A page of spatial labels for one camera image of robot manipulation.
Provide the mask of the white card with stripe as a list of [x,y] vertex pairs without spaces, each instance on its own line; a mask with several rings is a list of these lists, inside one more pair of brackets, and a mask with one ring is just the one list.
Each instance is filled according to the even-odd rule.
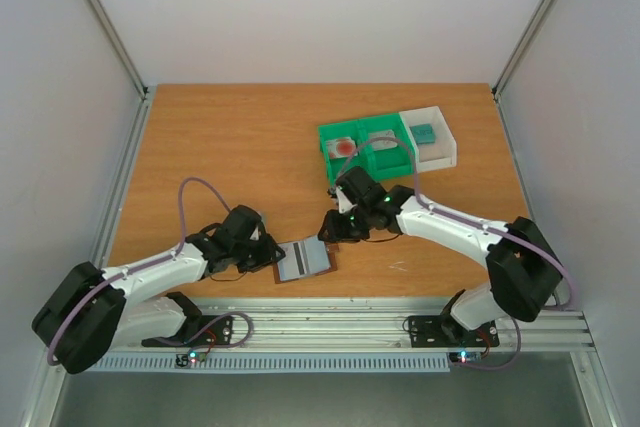
[[304,256],[299,242],[280,244],[285,256],[277,264],[278,279],[280,282],[290,282],[303,278],[306,275]]

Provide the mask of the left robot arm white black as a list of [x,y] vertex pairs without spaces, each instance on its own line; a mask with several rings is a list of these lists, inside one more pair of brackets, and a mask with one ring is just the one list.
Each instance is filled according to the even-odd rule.
[[176,246],[134,263],[71,269],[31,322],[49,361],[70,374],[96,364],[127,344],[197,348],[215,338],[207,317],[180,285],[198,282],[234,266],[241,274],[284,259],[261,215],[239,205],[221,223],[187,235]]

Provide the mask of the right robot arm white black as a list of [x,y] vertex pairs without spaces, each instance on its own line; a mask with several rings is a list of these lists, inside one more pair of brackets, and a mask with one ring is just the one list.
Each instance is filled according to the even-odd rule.
[[534,321],[566,276],[527,218],[482,220],[405,186],[376,185],[365,194],[339,187],[335,199],[336,208],[327,212],[318,232],[324,242],[357,243],[369,239],[372,230],[386,230],[434,242],[486,269],[486,283],[455,294],[438,316],[439,335],[451,345],[463,344],[479,327],[504,316]]

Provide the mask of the brown leather card holder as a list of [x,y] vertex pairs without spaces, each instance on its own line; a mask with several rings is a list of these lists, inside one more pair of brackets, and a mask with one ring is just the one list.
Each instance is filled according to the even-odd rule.
[[[301,244],[306,268],[306,275],[294,281],[326,275],[338,269],[336,261],[337,249],[333,245],[320,241],[316,236],[292,242],[299,242]],[[276,263],[276,267],[274,268],[275,282],[277,284],[289,283],[279,281],[277,264],[278,263]]]

